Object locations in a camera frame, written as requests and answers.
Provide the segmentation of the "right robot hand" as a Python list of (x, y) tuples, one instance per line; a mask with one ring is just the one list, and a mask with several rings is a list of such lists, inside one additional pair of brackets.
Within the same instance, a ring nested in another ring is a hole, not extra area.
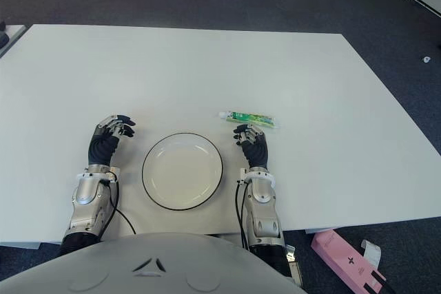
[(236, 144), (241, 147), (250, 168), (268, 169), (268, 147), (265, 133), (255, 125), (242, 124), (234, 131)]

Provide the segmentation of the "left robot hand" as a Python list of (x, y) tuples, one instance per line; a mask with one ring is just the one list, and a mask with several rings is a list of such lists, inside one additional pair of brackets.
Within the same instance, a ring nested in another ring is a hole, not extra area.
[(88, 149), (89, 165), (109, 167), (122, 136), (133, 137), (136, 123), (129, 116), (110, 115), (102, 120), (94, 130)]

